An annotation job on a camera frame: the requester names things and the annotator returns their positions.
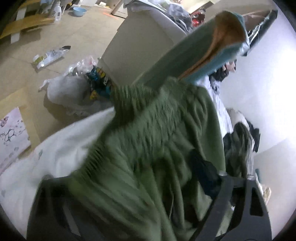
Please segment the green pants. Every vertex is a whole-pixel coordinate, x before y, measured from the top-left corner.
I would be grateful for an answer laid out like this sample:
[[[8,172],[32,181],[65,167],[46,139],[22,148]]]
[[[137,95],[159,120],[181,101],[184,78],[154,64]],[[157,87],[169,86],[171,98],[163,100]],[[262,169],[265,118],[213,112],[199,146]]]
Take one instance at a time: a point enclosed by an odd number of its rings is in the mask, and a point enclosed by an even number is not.
[[[112,90],[115,115],[68,188],[114,240],[189,240],[210,206],[198,160],[225,170],[222,135],[206,88],[169,78],[154,90]]]

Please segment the floral white bed sheet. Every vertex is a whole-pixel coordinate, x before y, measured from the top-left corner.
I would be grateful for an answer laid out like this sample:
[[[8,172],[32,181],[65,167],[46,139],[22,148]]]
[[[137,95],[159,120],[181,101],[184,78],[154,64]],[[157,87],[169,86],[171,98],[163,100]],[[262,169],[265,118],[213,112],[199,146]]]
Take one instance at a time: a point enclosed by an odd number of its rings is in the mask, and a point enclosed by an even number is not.
[[[199,80],[195,86],[207,89],[217,112],[223,141],[230,129],[229,116],[221,117],[219,115],[208,78]],[[27,239],[29,216],[41,182],[45,179],[65,177],[68,188],[70,175],[82,166],[90,147],[111,122],[114,115],[113,105],[111,108],[67,126],[48,137],[29,156],[13,163],[1,175],[1,207],[9,222],[9,227],[22,238]],[[87,210],[94,219],[96,227],[102,233],[102,237],[114,240],[102,232],[103,225],[98,222],[89,209]]]

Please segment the white plastic bag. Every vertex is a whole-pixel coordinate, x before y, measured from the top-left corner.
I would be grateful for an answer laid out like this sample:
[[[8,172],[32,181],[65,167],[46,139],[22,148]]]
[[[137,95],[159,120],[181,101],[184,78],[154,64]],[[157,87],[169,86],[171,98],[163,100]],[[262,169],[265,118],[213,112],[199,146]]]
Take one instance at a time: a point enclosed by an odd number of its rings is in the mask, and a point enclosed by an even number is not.
[[[105,97],[92,100],[91,85],[87,77],[97,61],[92,56],[70,65],[61,75],[44,80],[38,91],[45,91],[53,104],[66,108],[68,115],[86,117],[110,108],[111,101]]]

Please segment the colourful snack package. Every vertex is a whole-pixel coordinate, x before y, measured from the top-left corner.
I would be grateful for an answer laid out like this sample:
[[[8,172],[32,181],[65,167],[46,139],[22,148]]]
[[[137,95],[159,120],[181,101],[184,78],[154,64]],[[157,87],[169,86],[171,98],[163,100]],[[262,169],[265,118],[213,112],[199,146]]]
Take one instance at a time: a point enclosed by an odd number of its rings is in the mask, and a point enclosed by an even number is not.
[[[101,68],[93,65],[86,76],[90,85],[90,100],[99,100],[100,97],[110,99],[112,80]]]

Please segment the pile of dark clothes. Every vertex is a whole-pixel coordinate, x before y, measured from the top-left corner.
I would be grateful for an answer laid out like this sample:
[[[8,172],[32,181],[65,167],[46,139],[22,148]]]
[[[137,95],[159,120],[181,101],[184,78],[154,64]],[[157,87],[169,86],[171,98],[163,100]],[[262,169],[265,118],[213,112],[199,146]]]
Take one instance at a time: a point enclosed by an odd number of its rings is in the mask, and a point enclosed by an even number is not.
[[[222,81],[228,77],[229,73],[236,71],[237,60],[225,63],[221,68],[209,75],[211,88],[216,94],[220,93],[220,85]]]

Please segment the flat white packaging on floor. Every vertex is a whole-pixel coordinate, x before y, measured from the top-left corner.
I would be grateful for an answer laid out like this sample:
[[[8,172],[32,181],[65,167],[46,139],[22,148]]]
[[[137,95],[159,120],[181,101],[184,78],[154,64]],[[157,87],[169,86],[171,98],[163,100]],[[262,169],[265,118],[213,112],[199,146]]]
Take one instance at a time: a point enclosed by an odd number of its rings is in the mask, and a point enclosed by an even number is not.
[[[70,49],[70,45],[65,45],[59,49],[50,50],[43,55],[36,55],[33,58],[33,64],[37,69],[46,67],[51,63],[63,58],[64,55],[70,51]]]

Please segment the white cabinet beside bed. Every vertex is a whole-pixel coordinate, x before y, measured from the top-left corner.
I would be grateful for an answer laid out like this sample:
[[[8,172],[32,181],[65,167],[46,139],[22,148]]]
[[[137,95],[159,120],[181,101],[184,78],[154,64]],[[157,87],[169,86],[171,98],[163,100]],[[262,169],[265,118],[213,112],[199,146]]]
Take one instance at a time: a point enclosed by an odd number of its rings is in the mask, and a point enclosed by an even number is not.
[[[129,11],[98,66],[116,85],[132,84],[186,35],[158,9]]]

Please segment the white detergent bottle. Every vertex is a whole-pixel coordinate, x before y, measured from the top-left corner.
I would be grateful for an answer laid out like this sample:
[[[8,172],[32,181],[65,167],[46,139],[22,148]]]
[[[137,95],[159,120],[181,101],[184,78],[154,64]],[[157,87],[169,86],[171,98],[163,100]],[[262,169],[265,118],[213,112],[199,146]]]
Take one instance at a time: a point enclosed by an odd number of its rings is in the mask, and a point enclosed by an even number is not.
[[[54,14],[55,22],[60,21],[61,14],[62,14],[62,9],[61,9],[61,3],[60,3],[60,1],[57,1],[54,4],[53,14]]]

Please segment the blue plastic basin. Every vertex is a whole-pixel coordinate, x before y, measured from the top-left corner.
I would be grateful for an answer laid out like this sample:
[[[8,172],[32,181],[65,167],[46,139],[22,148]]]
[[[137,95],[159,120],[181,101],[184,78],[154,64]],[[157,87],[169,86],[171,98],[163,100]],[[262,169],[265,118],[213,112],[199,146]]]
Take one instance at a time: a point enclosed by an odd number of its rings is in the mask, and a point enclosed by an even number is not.
[[[82,7],[74,7],[72,10],[73,15],[76,17],[84,16],[86,14],[86,12],[87,12],[87,10]]]

